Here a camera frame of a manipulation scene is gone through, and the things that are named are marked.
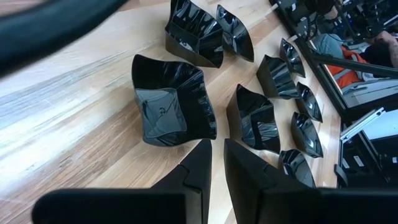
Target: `light wood surface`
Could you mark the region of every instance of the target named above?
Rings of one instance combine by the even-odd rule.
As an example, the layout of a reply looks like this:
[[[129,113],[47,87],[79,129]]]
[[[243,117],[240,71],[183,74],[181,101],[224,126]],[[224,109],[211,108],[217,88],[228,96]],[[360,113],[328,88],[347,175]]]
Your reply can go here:
[[[235,223],[223,164],[229,136],[226,106],[238,83],[262,93],[255,72],[264,56],[276,56],[289,36],[263,0],[194,0],[215,15],[217,4],[249,29],[255,63],[226,54],[220,69],[201,68],[215,110],[210,224]],[[141,139],[131,63],[135,54],[182,60],[165,50],[169,1],[131,1],[86,37],[45,60],[0,80],[0,223],[29,223],[34,202],[65,187],[145,188],[168,174],[198,141],[166,148]],[[314,121],[325,158],[307,160],[319,187],[335,187],[340,117],[305,63],[308,85],[320,104]],[[294,100],[273,100],[282,150],[295,147],[290,120]],[[256,152],[274,166],[277,155]]]

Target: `person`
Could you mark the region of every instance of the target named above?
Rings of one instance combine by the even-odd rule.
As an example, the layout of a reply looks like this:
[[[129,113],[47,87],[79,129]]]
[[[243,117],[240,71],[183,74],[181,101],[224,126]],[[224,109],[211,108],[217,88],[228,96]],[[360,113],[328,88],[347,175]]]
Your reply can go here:
[[[331,55],[339,59],[355,60],[391,68],[398,68],[398,40],[392,34],[383,31],[370,41],[371,45],[362,53],[346,49],[344,42],[336,34],[321,34],[313,39],[315,48],[321,54]],[[367,78],[382,78],[368,73],[347,70],[328,65],[341,89],[352,83],[367,81]]]

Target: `wooden table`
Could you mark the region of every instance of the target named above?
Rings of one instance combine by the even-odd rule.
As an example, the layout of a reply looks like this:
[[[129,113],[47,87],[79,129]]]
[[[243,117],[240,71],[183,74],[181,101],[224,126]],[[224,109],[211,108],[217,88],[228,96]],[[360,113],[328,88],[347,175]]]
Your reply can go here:
[[[249,29],[255,63],[225,55],[220,69],[201,68],[218,127],[213,145],[209,223],[234,223],[226,185],[223,144],[229,137],[226,106],[238,83],[262,93],[255,72],[264,56],[276,56],[289,38],[263,0],[195,0],[215,15],[217,4]],[[131,1],[101,27],[45,60],[0,80],[0,223],[29,223],[34,202],[65,187],[150,187],[169,173],[198,141],[154,147],[141,139],[131,63],[135,54],[182,60],[165,50],[169,1]],[[319,187],[335,187],[340,117],[306,67],[308,85],[320,104],[323,124],[314,122],[324,159],[307,161]],[[295,147],[290,133],[294,100],[273,100],[282,150]],[[257,153],[274,166],[277,155]]]

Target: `small black bowl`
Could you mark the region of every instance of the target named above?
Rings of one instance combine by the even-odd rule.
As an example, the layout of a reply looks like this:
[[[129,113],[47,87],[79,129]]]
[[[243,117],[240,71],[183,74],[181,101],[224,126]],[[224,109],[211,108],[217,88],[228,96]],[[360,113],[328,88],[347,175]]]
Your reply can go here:
[[[319,109],[319,105],[315,95],[312,93],[311,89],[301,84],[297,83],[298,91],[300,92],[300,99],[296,99],[296,105],[300,113],[309,116],[311,119],[319,122],[323,122],[322,113]]]
[[[196,66],[220,68],[223,28],[209,13],[189,0],[171,0],[165,27],[166,50]]]
[[[237,85],[227,107],[231,138],[253,149],[280,151],[274,105],[263,95]]]
[[[176,146],[216,139],[216,118],[199,68],[136,55],[131,75],[146,143]]]
[[[281,58],[265,55],[257,70],[257,79],[268,98],[300,98],[286,62]]]
[[[217,21],[224,30],[224,48],[249,62],[254,62],[253,44],[244,24],[220,5],[217,6]]]
[[[280,42],[279,55],[287,63],[287,67],[289,68],[290,72],[294,72],[305,78],[305,69],[299,53],[293,47],[293,45],[283,38]]]
[[[297,149],[313,158],[323,157],[317,130],[307,115],[294,112],[290,128]]]
[[[309,187],[316,187],[310,166],[306,162],[304,155],[297,149],[279,153],[279,169]]]

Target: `black square bowl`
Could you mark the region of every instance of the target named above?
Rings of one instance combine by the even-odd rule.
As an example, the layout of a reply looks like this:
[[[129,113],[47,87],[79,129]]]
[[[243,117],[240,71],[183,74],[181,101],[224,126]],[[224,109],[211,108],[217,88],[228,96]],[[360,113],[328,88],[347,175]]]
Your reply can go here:
[[[274,105],[263,95],[238,85],[227,107],[232,139],[256,150],[280,151]]]
[[[297,89],[300,93],[300,99],[296,99],[296,105],[300,113],[322,123],[322,113],[311,89],[300,82],[297,83]]]
[[[253,44],[242,21],[220,5],[217,6],[217,21],[224,30],[224,48],[249,62],[254,62]]]
[[[216,139],[216,118],[199,68],[136,55],[131,75],[146,143],[176,146]]]
[[[279,153],[279,169],[286,175],[309,187],[316,187],[311,168],[305,160],[304,155],[297,149],[281,151]]]
[[[171,0],[165,27],[166,50],[196,66],[220,68],[223,28],[210,14],[189,0]]]
[[[292,116],[290,129],[298,150],[313,158],[323,157],[317,130],[307,115],[295,112]]]
[[[279,50],[279,55],[287,63],[287,67],[289,68],[290,72],[294,72],[297,75],[305,78],[303,62],[300,58],[299,52],[293,47],[293,45],[282,38]]]
[[[286,62],[265,55],[257,70],[257,79],[268,98],[300,98]]]

